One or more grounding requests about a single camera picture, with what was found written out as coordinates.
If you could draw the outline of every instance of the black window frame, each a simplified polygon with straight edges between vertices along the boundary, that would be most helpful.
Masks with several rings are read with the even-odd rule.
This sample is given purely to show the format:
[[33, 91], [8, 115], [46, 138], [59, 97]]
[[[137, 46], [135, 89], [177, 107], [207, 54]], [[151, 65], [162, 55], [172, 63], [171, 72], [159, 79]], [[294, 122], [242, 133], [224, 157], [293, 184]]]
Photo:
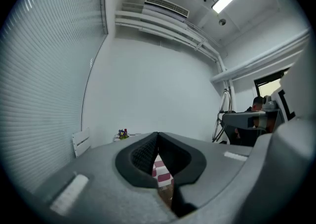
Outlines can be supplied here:
[[289, 68], [286, 68], [286, 69], [280, 70], [280, 71], [278, 71], [276, 73], [273, 73], [271, 75], [268, 75], [268, 76], [265, 76], [265, 77], [262, 77], [262, 78], [254, 80], [254, 83], [255, 83], [255, 86], [256, 86], [256, 90], [257, 90], [257, 95], [261, 96], [260, 95], [260, 90], [259, 90], [260, 86], [268, 84], [270, 82], [273, 82], [273, 81], [275, 81], [277, 79], [281, 79], [284, 76], [284, 73], [286, 71], [288, 71], [288, 69]]

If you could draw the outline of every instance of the toy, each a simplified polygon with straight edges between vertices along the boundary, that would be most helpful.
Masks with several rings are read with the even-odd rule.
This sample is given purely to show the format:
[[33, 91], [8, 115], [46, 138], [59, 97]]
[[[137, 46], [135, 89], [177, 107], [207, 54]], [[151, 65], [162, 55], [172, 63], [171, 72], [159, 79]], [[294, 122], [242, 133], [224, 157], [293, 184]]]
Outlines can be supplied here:
[[126, 138], [128, 138], [129, 136], [127, 135], [127, 129], [124, 129], [124, 131], [123, 131], [123, 129], [122, 130], [119, 130], [118, 131], [118, 136], [119, 136], [119, 139], [126, 139]]

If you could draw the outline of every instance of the roller blind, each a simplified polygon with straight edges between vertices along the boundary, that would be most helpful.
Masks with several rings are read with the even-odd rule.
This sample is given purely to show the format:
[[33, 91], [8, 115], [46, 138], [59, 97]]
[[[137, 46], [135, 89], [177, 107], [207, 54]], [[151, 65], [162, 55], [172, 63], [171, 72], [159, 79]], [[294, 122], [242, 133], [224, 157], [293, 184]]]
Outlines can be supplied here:
[[74, 159], [84, 91], [105, 32], [100, 0], [19, 0], [0, 36], [0, 154], [34, 191]]

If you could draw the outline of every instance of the air conditioner vent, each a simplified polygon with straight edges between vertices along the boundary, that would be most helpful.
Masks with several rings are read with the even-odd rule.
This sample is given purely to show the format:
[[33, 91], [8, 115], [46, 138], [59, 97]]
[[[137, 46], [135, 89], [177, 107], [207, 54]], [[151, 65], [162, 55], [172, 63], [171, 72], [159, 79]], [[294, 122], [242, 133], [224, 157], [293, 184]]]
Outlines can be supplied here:
[[167, 8], [173, 12], [176, 12], [182, 16], [189, 17], [189, 11], [183, 7], [180, 7], [172, 2], [169, 2], [167, 0], [146, 0], [145, 3], [158, 5], [160, 7]]

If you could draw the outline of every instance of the white chair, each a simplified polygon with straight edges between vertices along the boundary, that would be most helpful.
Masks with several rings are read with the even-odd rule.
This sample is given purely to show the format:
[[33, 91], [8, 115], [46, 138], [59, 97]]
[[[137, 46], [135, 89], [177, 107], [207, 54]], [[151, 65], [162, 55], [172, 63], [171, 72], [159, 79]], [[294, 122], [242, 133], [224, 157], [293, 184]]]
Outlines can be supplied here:
[[73, 144], [76, 157], [82, 155], [91, 146], [89, 135], [89, 128], [85, 129], [82, 132], [73, 134]]

